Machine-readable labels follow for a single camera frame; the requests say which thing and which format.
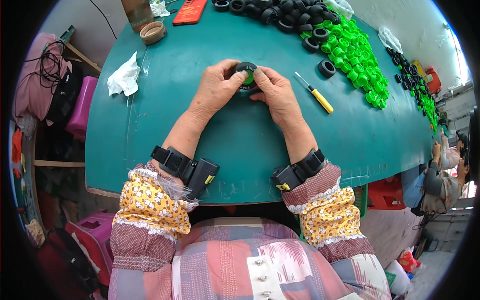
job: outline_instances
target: woman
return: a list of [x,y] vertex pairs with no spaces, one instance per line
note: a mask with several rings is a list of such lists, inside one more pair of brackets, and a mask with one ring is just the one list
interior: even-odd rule
[[[205,69],[162,148],[193,158],[205,125],[248,78],[246,72],[228,76],[238,63],[223,60]],[[253,76],[261,90],[250,98],[269,106],[290,161],[318,149],[290,82],[266,67]],[[326,161],[315,176],[282,193],[300,215],[307,244],[262,218],[215,218],[190,228],[188,212],[198,203],[183,197],[183,182],[154,159],[137,166],[112,226],[109,299],[391,299],[382,266],[359,230],[353,190],[339,188],[339,179],[340,168]]]
[[441,170],[448,170],[455,168],[458,165],[460,158],[467,153],[468,138],[463,133],[458,133],[458,140],[454,148],[448,146],[447,137],[442,135],[442,165]]
[[432,149],[433,159],[430,167],[421,172],[415,180],[404,182],[411,177],[408,173],[418,172],[419,167],[402,172],[403,200],[406,206],[418,216],[424,214],[443,214],[452,208],[462,195],[463,186],[470,181],[468,155],[461,158],[457,166],[457,176],[446,171],[439,173],[442,165],[442,149],[435,142]]

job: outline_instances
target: red plastic bag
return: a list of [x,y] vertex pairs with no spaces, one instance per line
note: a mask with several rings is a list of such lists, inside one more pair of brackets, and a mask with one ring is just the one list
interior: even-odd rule
[[406,249],[400,254],[398,262],[406,272],[411,272],[417,267],[417,265],[420,265],[420,262],[413,258],[412,253]]

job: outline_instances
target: screwdriver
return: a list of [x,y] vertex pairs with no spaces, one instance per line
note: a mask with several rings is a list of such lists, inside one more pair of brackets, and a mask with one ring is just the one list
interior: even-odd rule
[[300,74],[298,74],[297,72],[295,72],[295,74],[300,77],[300,79],[303,80],[303,82],[305,82],[307,85],[308,85],[308,89],[311,90],[312,92],[312,95],[315,96],[315,98],[317,98],[318,102],[320,102],[320,104],[324,107],[324,109],[329,113],[331,114],[333,112],[333,107],[330,105],[330,103],[328,103],[328,101],[322,96],[322,94],[320,94],[317,89],[314,89],[311,85],[308,84],[308,82],[305,81],[305,79],[303,79]]

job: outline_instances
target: blue cloth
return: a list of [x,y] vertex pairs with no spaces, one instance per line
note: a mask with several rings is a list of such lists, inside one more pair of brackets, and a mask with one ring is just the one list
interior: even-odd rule
[[407,207],[417,207],[423,196],[424,166],[420,165],[401,173],[403,203]]

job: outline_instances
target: wrist-mounted camera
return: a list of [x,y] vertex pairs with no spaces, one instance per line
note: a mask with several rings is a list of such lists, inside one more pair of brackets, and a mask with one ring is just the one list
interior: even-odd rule
[[320,172],[325,165],[324,161],[325,157],[320,149],[312,149],[301,161],[275,168],[270,179],[282,192],[289,192]]
[[211,160],[191,160],[172,147],[165,150],[155,146],[150,156],[158,161],[160,169],[183,181],[190,190],[187,198],[191,200],[200,197],[220,169],[220,166]]

